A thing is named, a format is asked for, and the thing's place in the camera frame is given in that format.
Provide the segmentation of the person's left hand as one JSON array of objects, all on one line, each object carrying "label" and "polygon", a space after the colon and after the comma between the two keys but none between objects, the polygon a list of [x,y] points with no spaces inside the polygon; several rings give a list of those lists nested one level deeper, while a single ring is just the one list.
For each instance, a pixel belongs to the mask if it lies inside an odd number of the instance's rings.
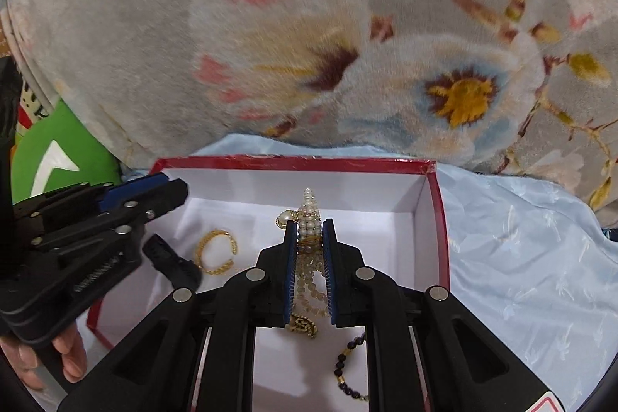
[{"label": "person's left hand", "polygon": [[[75,323],[72,323],[53,340],[53,348],[62,356],[64,378],[77,383],[87,371],[87,356],[83,338]],[[36,374],[41,360],[34,349],[9,336],[1,338],[1,349],[20,381],[32,391],[42,391],[45,385]]]}]

